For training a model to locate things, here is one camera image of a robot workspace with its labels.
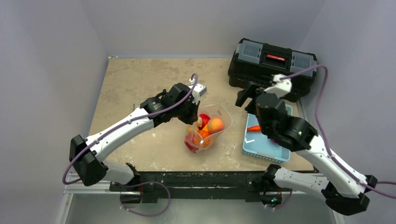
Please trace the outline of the red apple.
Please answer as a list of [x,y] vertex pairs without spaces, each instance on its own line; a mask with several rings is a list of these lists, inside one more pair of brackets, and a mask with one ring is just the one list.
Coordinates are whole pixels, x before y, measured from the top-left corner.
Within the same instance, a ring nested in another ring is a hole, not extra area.
[[199,118],[201,118],[202,121],[203,121],[203,124],[202,124],[201,128],[199,128],[199,130],[202,130],[203,127],[204,127],[206,124],[208,124],[208,122],[210,121],[211,118],[210,118],[207,114],[204,114],[204,113],[200,114],[200,115],[199,115]]

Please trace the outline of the clear zip top bag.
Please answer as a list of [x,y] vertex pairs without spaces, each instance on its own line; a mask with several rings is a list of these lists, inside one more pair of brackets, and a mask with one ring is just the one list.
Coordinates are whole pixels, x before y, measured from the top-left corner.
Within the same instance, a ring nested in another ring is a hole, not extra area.
[[222,105],[204,106],[198,110],[198,121],[187,126],[184,144],[192,153],[203,152],[211,148],[231,124],[231,114]]

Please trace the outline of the peach fruit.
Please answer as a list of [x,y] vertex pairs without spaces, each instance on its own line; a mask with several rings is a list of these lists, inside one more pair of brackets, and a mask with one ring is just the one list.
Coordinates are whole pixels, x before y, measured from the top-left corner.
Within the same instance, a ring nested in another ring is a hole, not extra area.
[[208,122],[208,129],[210,134],[221,132],[225,129],[224,121],[220,118],[212,118]]

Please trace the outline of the orange mini pumpkin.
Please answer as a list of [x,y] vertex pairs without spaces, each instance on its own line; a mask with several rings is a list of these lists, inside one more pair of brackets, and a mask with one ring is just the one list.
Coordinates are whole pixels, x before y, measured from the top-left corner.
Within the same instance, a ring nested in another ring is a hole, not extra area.
[[208,138],[209,136],[210,133],[208,131],[199,130],[198,133],[193,135],[192,143],[202,148],[208,148],[211,143],[211,139]]

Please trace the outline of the yellow lemon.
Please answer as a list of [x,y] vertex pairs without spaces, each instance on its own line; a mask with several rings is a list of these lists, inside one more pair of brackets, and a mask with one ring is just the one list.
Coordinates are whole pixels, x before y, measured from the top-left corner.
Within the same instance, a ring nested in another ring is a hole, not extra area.
[[203,124],[202,119],[198,118],[197,123],[196,123],[197,128],[201,128],[202,124]]

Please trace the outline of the red bell pepper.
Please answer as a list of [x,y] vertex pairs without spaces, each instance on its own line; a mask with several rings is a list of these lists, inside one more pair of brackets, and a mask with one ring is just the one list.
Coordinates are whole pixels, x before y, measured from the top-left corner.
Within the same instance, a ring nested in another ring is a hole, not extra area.
[[192,152],[192,153],[197,153],[198,151],[198,145],[199,145],[199,140],[197,139],[196,135],[193,133],[190,133],[185,136],[184,143],[186,147]]

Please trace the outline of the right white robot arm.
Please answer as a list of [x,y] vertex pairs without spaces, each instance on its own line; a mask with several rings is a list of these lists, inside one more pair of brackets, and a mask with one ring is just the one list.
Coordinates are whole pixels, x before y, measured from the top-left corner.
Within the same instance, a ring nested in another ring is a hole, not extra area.
[[324,138],[305,119],[287,113],[283,96],[291,91],[291,83],[277,83],[267,89],[249,84],[237,94],[236,106],[245,107],[256,116],[261,133],[278,145],[309,161],[318,170],[315,175],[290,171],[271,164],[260,184],[266,189],[289,188],[315,195],[332,210],[345,216],[367,210],[370,199],[366,193],[373,190],[377,179],[352,169],[332,150]]

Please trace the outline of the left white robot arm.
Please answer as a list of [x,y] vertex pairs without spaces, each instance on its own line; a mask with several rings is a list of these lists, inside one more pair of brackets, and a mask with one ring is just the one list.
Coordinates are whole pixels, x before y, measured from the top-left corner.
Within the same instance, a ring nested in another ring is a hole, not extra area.
[[151,130],[162,123],[177,118],[191,125],[198,120],[200,97],[207,89],[202,84],[187,86],[177,83],[169,91],[163,90],[146,99],[133,112],[109,128],[83,138],[71,139],[69,160],[85,186],[100,181],[120,183],[126,190],[139,186],[138,173],[129,163],[120,164],[107,157],[135,136]]

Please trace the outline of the black toolbox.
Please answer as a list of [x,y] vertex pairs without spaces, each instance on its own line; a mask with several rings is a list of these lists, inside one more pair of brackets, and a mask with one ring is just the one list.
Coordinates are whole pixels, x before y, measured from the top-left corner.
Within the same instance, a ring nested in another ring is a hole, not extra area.
[[315,54],[243,38],[230,62],[229,84],[232,87],[246,88],[253,82],[267,88],[271,86],[273,75],[288,76],[316,64]]

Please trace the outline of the orange carrot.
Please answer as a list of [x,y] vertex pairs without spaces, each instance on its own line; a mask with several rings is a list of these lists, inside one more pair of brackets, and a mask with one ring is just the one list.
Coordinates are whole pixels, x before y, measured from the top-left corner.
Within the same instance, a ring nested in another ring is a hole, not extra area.
[[261,127],[259,125],[247,127],[247,132],[261,132]]

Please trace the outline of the light blue plastic basket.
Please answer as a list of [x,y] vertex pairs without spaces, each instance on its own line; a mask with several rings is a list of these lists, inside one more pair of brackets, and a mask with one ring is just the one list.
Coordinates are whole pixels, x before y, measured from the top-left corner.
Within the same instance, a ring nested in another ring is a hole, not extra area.
[[[248,114],[246,128],[259,125],[256,116]],[[243,154],[261,158],[271,162],[283,163],[291,158],[291,151],[279,145],[273,144],[266,135],[261,132],[247,132],[243,137]]]

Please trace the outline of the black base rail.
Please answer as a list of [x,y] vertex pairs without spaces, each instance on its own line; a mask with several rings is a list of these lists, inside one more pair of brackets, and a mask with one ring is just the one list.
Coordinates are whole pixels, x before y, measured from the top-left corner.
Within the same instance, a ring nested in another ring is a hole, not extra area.
[[228,199],[269,204],[269,192],[289,193],[264,179],[263,171],[140,172],[127,186],[115,182],[110,191],[130,194],[126,203],[156,203],[158,199]]

